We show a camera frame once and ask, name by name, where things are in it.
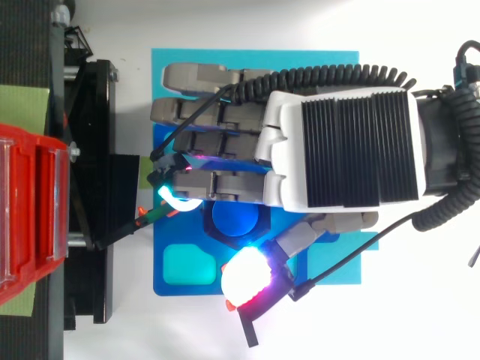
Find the black heat sink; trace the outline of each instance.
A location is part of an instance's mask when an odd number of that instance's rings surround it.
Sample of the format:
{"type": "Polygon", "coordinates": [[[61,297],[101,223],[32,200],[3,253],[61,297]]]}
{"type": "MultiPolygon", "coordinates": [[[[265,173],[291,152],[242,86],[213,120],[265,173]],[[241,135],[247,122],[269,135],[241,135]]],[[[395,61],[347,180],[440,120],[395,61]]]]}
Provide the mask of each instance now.
{"type": "Polygon", "coordinates": [[[301,105],[308,207],[416,200],[406,92],[301,105]]]}

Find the red plastic container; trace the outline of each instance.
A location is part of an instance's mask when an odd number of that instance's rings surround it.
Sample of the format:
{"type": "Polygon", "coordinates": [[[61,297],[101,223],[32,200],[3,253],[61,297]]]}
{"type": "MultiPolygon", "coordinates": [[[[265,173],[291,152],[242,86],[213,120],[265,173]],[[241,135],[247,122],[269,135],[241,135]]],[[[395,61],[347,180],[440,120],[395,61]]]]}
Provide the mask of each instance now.
{"type": "Polygon", "coordinates": [[[0,305],[67,254],[67,146],[0,124],[0,305]]]}

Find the white led light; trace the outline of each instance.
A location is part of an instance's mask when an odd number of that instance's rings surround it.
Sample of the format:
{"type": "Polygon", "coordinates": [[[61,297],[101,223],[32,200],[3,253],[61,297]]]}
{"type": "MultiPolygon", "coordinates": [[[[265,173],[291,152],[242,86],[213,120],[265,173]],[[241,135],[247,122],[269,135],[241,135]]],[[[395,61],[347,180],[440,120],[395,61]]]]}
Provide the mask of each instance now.
{"type": "Polygon", "coordinates": [[[249,302],[272,281],[272,269],[256,247],[244,247],[225,266],[221,286],[236,307],[249,302]]]}
{"type": "Polygon", "coordinates": [[[180,212],[190,212],[199,207],[199,205],[203,202],[201,199],[191,199],[191,200],[180,200],[176,197],[173,197],[170,189],[167,186],[162,186],[158,191],[158,195],[160,195],[170,206],[172,206],[175,210],[180,212]]]}

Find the white background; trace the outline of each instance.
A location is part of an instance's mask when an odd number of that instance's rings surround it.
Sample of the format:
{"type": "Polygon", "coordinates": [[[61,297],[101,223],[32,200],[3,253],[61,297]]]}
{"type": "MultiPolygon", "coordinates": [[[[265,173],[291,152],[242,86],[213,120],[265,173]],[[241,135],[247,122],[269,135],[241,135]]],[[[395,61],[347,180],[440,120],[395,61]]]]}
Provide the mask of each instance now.
{"type": "MultiPolygon", "coordinates": [[[[152,149],[151,48],[359,50],[362,64],[395,66],[415,89],[452,84],[458,47],[480,39],[480,1],[77,0],[76,23],[98,59],[120,71],[117,146],[152,149]]],[[[470,62],[480,56],[467,53],[470,62]]],[[[151,203],[144,191],[139,202],[151,203]]],[[[390,208],[376,230],[414,209],[390,208]]],[[[77,317],[65,334],[74,359],[478,359],[480,206],[428,233],[410,224],[362,257],[361,286],[318,286],[285,298],[255,322],[248,349],[221,296],[159,297],[153,231],[115,246],[114,314],[77,317]]]]}

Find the transparent plastic lid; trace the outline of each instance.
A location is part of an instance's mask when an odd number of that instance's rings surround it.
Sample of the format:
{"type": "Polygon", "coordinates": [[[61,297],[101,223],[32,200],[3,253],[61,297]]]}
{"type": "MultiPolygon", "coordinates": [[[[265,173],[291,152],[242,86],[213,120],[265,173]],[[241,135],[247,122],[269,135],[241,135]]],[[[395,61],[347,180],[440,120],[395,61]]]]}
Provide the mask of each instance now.
{"type": "Polygon", "coordinates": [[[0,286],[13,280],[10,266],[10,153],[12,139],[0,137],[0,286]]]}
{"type": "Polygon", "coordinates": [[[68,252],[68,218],[70,208],[70,157],[67,150],[55,150],[55,182],[53,200],[53,260],[68,252]]]}

